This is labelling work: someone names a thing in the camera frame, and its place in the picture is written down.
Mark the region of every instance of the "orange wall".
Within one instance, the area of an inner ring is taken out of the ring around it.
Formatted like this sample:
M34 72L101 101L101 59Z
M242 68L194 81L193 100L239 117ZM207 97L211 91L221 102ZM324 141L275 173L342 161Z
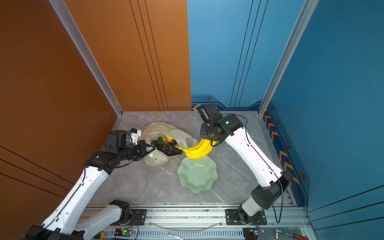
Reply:
M186 0L65 0L124 111L190 110Z
M0 29L0 145L30 161L0 147L0 229L22 239L62 201L116 114L49 1L0 1Z

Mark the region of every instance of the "bowl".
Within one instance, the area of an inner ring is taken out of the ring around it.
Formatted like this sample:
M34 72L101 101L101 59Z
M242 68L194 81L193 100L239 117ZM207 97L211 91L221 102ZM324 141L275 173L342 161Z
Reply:
M209 190L217 179L216 163L208 156L200 159L184 158L177 170L180 183L192 192Z

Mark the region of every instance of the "bunch of grapes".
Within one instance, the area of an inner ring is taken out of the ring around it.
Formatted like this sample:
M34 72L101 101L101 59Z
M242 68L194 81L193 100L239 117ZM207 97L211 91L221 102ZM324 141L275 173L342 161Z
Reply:
M152 141L152 145L167 156L175 156L183 153L183 151L175 147L177 145L175 139L173 139L172 142L166 142L161 137L159 137L158 140Z

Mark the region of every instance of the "wall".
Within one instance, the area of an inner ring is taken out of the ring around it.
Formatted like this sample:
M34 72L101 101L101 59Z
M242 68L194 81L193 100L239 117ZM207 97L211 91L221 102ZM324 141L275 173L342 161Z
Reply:
M188 0L192 102L210 97L225 108L250 108L260 101L303 3Z
M382 238L382 1L319 1L272 98L320 240Z
M190 110L186 0L65 4L124 111Z
M0 29L0 229L22 239L62 201L116 114L49 1L1 1Z

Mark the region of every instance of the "blue wall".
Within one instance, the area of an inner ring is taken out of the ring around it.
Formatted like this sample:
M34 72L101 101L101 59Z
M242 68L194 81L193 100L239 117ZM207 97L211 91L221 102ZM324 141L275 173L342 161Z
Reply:
M319 1L272 98L309 175L320 240L382 237L383 12L378 0Z
M192 95L214 96L227 108L260 101L303 3L188 0Z

